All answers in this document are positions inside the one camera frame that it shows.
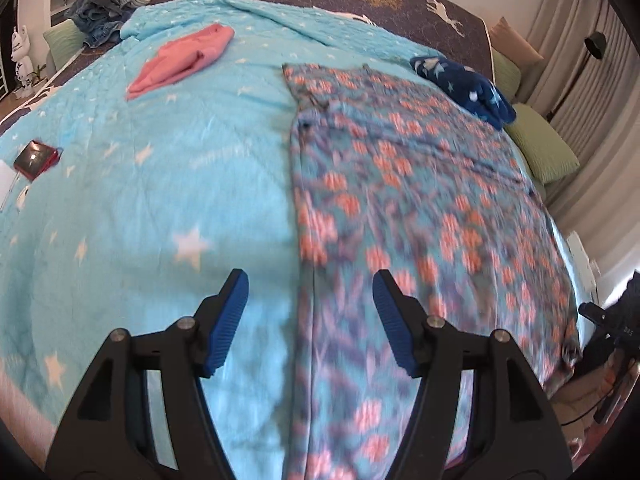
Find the floral teal garment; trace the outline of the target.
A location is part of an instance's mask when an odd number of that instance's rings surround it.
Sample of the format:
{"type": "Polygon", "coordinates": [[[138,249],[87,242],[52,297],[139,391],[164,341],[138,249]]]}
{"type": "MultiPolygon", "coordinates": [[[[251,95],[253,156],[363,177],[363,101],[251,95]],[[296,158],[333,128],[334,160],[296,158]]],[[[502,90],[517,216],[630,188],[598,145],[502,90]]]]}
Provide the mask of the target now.
{"type": "Polygon", "coordinates": [[[288,64],[300,282],[291,479],[379,479],[416,398],[372,299],[389,270],[458,330],[515,338],[555,393],[580,358],[562,237],[509,137],[437,88],[288,64]]]}

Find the pile of blue clothes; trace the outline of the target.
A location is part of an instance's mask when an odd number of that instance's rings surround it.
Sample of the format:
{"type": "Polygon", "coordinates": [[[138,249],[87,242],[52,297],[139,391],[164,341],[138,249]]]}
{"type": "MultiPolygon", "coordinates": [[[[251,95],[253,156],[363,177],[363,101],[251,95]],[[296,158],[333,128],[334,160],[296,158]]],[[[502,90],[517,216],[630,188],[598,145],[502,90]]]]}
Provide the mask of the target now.
{"type": "Polygon", "coordinates": [[[75,0],[65,12],[84,34],[84,44],[91,49],[119,40],[119,31],[135,10],[152,0],[75,0]]]}

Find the green pillow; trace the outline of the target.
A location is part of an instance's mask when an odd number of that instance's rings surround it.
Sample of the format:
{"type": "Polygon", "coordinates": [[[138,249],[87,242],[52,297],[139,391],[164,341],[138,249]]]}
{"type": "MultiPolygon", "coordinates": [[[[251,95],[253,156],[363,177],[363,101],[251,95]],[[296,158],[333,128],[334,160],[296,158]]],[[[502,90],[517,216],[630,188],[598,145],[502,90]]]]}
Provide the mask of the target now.
{"type": "Polygon", "coordinates": [[[62,70],[85,45],[85,34],[68,18],[43,32],[55,70],[62,70]]]}
{"type": "Polygon", "coordinates": [[[554,183],[580,167],[580,162],[547,119],[524,103],[515,101],[522,82],[522,73],[506,56],[491,50],[497,88],[515,110],[515,120],[506,125],[506,133],[513,140],[526,161],[530,177],[542,186],[554,183]]]}

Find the grey curtain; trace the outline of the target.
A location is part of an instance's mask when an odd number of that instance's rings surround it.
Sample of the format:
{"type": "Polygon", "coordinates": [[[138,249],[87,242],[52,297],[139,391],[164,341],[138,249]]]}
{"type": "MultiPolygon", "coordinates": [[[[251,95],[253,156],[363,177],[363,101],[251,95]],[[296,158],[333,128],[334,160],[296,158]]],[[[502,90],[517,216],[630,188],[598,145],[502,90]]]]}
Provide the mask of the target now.
{"type": "Polygon", "coordinates": [[[527,40],[544,62],[522,99],[547,114],[597,30],[608,40],[603,60],[589,61],[551,121],[580,167],[548,186],[547,204],[563,232],[582,238],[606,287],[639,264],[639,52],[612,3],[541,1],[527,40]]]}

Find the light blue star blanket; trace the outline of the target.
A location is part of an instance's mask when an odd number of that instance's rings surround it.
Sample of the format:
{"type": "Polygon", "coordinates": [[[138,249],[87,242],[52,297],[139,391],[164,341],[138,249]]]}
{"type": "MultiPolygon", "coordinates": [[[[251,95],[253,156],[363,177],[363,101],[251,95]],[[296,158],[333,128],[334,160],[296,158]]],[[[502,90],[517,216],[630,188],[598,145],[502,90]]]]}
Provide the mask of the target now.
{"type": "Polygon", "coordinates": [[[1,416],[43,463],[107,333],[161,330],[234,268],[250,296],[203,385],[240,479],[291,479],[300,260],[290,131],[44,143],[1,214],[1,416]]]}

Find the navy star garment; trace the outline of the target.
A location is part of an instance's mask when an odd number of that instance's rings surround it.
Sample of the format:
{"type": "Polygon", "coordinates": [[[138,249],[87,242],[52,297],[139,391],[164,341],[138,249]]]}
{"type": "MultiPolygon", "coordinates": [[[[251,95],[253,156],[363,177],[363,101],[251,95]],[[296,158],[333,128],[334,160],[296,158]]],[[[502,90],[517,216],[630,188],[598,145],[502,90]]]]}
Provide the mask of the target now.
{"type": "Polygon", "coordinates": [[[512,124],[516,111],[502,92],[471,67],[444,56],[415,56],[410,66],[467,112],[500,130],[512,124]]]}

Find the red small case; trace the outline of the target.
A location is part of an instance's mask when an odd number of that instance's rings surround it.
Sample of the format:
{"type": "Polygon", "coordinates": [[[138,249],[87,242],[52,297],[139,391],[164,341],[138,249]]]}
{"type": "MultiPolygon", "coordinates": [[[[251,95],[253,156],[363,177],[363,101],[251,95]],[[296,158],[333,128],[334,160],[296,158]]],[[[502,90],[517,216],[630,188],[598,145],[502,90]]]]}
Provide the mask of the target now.
{"type": "Polygon", "coordinates": [[[13,168],[29,182],[55,166],[60,160],[62,150],[52,148],[38,140],[29,141],[14,159],[13,168]]]}

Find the black floor lamp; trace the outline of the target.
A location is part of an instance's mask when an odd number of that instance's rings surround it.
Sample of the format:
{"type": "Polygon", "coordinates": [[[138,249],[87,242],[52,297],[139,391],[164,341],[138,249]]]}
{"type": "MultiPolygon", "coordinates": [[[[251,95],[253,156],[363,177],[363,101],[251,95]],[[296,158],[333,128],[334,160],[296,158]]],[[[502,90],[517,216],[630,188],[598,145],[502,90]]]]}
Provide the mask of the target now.
{"type": "Polygon", "coordinates": [[[606,40],[605,34],[603,32],[592,32],[588,37],[584,40],[584,45],[586,48],[586,53],[582,57],[582,62],[580,62],[576,73],[570,80],[570,83],[563,91],[562,96],[559,101],[556,102],[552,109],[548,111],[546,115],[546,121],[551,122],[555,115],[558,114],[560,108],[564,105],[567,98],[570,96],[570,92],[572,92],[578,83],[578,79],[582,76],[582,73],[587,67],[587,64],[590,60],[602,61],[606,52],[606,48],[608,47],[608,40],[606,40]]]}

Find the beige pillow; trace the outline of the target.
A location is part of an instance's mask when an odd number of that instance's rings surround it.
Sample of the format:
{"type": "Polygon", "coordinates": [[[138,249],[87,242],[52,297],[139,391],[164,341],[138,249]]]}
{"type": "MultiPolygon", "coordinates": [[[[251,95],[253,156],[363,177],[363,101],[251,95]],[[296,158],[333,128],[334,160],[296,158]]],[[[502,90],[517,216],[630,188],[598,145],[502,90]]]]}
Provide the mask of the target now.
{"type": "Polygon", "coordinates": [[[492,47],[513,62],[522,72],[544,62],[544,57],[532,47],[503,16],[489,29],[492,47]]]}

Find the folded pink garment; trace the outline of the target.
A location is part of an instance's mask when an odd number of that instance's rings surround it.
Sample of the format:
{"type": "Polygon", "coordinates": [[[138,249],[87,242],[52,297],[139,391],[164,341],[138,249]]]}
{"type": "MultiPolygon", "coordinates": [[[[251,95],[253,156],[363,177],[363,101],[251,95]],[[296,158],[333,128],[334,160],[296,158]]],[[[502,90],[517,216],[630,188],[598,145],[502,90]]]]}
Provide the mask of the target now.
{"type": "Polygon", "coordinates": [[[126,90],[131,101],[159,88],[186,79],[214,64],[234,38],[232,27],[211,24],[190,35],[163,44],[126,90]]]}

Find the green pillow far side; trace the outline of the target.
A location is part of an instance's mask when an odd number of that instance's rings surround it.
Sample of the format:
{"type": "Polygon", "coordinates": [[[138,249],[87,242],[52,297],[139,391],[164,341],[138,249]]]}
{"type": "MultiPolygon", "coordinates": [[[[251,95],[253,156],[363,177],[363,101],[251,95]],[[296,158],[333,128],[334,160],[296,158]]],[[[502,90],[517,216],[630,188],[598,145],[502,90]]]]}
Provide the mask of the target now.
{"type": "Polygon", "coordinates": [[[43,32],[55,70],[62,70],[85,45],[85,34],[68,18],[43,32]]]}

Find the white cat figurine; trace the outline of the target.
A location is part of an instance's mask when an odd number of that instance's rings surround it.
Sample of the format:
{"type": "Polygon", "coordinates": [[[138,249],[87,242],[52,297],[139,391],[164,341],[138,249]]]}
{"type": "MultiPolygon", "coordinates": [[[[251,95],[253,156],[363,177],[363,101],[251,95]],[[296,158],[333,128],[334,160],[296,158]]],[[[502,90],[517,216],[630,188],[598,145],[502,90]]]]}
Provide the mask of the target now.
{"type": "Polygon", "coordinates": [[[11,60],[15,63],[16,95],[19,99],[29,98],[34,94],[35,70],[29,56],[30,40],[25,25],[16,28],[12,34],[11,60]]]}

